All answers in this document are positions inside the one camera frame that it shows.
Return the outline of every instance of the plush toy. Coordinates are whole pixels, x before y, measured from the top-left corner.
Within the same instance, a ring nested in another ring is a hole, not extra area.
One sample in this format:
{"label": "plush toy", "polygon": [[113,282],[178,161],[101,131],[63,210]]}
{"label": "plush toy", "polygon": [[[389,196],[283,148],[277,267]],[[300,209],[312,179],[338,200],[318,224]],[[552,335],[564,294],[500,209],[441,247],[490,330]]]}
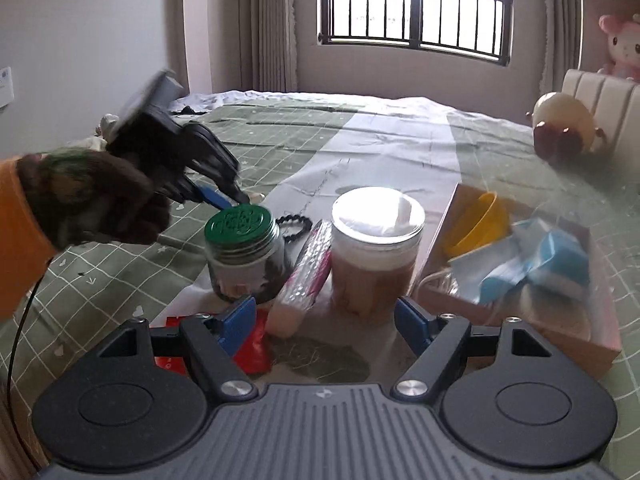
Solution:
{"label": "plush toy", "polygon": [[631,22],[602,16],[600,28],[609,35],[609,54],[614,62],[607,63],[598,73],[640,82],[640,14],[634,14]]}
{"label": "plush toy", "polygon": [[527,116],[534,126],[536,155],[548,162],[562,163],[588,152],[596,137],[606,141],[587,107],[569,94],[543,95]]}

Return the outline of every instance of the red bag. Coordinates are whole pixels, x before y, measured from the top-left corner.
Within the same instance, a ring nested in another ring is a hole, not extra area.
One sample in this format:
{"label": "red bag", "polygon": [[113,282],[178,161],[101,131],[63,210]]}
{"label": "red bag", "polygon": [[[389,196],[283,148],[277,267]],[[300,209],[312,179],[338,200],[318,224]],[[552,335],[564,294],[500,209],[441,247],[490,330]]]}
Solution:
{"label": "red bag", "polygon": [[[267,311],[258,310],[255,327],[236,353],[233,361],[248,375],[265,374],[271,371],[271,355],[264,327],[267,323]],[[167,317],[166,326],[178,326],[182,317]],[[165,370],[187,375],[187,368],[181,357],[156,357],[156,365]]]}

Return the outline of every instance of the brown contents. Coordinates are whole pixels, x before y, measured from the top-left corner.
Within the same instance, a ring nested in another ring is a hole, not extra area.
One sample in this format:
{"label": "brown contents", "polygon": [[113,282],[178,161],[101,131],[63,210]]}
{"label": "brown contents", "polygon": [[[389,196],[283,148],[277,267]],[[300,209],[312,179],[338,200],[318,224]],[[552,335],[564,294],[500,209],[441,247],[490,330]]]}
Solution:
{"label": "brown contents", "polygon": [[335,253],[331,256],[331,268],[334,307],[375,322],[391,319],[396,300],[408,292],[414,273],[414,263],[393,270],[365,270]]}

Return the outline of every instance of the white wall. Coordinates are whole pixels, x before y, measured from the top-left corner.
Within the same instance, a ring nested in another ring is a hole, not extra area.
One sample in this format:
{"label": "white wall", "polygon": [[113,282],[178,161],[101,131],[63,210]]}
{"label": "white wall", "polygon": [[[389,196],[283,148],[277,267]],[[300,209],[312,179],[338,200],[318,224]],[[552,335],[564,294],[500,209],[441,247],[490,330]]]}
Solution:
{"label": "white wall", "polygon": [[238,5],[238,0],[209,0],[210,74],[214,92],[241,87]]}
{"label": "white wall", "polygon": [[0,110],[0,156],[90,136],[159,69],[180,73],[170,0],[0,0],[0,68],[16,101]]}
{"label": "white wall", "polygon": [[426,96],[523,123],[539,97],[546,41],[544,0],[514,0],[513,15],[513,55],[510,65],[501,67],[436,52],[319,45],[316,0],[296,0],[300,91]]}
{"label": "white wall", "polygon": [[610,61],[607,35],[598,24],[600,17],[603,14],[619,14],[630,20],[636,12],[640,12],[640,0],[584,0],[582,70],[597,72]]}
{"label": "white wall", "polygon": [[189,90],[210,94],[211,60],[209,55],[208,0],[183,0],[184,40],[186,46]]}

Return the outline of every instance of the white upholstered headboard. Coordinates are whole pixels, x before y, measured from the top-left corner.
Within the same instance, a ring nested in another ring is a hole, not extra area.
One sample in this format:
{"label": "white upholstered headboard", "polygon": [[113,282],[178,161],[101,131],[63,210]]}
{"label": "white upholstered headboard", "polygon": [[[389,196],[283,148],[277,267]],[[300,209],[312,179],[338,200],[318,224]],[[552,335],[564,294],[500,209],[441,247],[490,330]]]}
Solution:
{"label": "white upholstered headboard", "polygon": [[580,99],[610,142],[616,167],[640,180],[640,84],[618,77],[569,70],[562,92]]}

